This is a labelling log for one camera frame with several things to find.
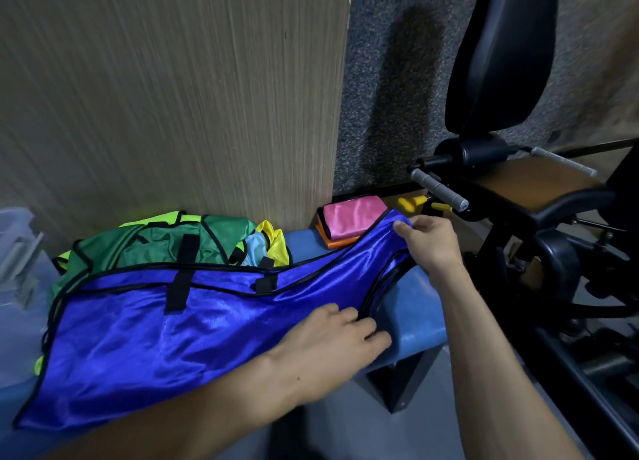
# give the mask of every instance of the blue mesh vest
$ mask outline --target blue mesh vest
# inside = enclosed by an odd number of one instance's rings
[[[414,262],[389,210],[354,244],[280,268],[176,263],[117,268],[60,298],[35,390],[14,424],[59,431],[97,425],[214,380],[278,343],[313,309],[360,317]]]

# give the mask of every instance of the gray carpet wall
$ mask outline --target gray carpet wall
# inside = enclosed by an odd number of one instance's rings
[[[448,78],[474,4],[352,0],[334,194],[404,181],[407,164],[452,136]],[[618,119],[637,108],[638,65],[639,0],[560,0],[546,91],[526,122],[501,135],[565,144]]]

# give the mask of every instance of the bench leg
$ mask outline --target bench leg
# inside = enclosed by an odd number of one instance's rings
[[[436,346],[399,360],[395,366],[380,367],[368,373],[391,413],[408,408],[441,349],[442,346]]]

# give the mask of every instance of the plastic container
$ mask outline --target plastic container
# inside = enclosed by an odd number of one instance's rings
[[[0,210],[0,388],[33,376],[53,283],[60,278],[26,208]]]

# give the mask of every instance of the forearm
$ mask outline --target forearm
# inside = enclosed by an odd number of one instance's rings
[[[467,272],[449,270],[433,282],[442,296],[467,458],[581,458],[524,374]]]
[[[262,355],[185,395],[102,426],[50,458],[212,456],[295,407],[296,391],[273,358]]]

